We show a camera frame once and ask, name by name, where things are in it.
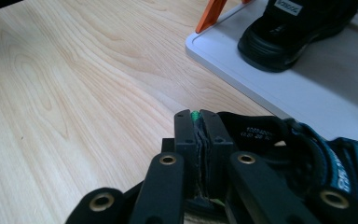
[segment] white tray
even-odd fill
[[[273,74],[254,69],[237,51],[266,4],[232,8],[187,38],[187,54],[276,116],[307,123],[327,139],[358,140],[358,14],[339,35],[309,45],[292,69]]]

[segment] white shoe logo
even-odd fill
[[[294,16],[297,16],[302,8],[301,5],[291,2],[289,0],[277,0],[274,6]]]

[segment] light wood grain surface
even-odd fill
[[[0,223],[64,223],[90,191],[130,189],[181,110],[269,114],[186,55],[207,2],[0,9]]]

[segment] orange object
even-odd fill
[[[249,3],[252,0],[242,0],[242,2]],[[199,25],[196,28],[196,33],[199,34],[206,30],[208,27],[214,25],[220,16],[227,0],[210,0],[208,6],[205,8],[204,13],[200,19]]]

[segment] brass grommet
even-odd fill
[[[249,165],[255,163],[255,158],[247,154],[241,154],[238,156],[238,161]]]
[[[345,197],[334,191],[323,190],[320,193],[320,196],[325,203],[327,203],[332,207],[339,208],[339,209],[346,209],[350,206],[350,203]]]
[[[112,206],[114,202],[115,198],[112,194],[108,192],[99,193],[89,202],[89,209],[94,212],[102,212]]]
[[[176,158],[174,156],[163,156],[159,159],[159,162],[164,165],[172,165],[176,163]]]

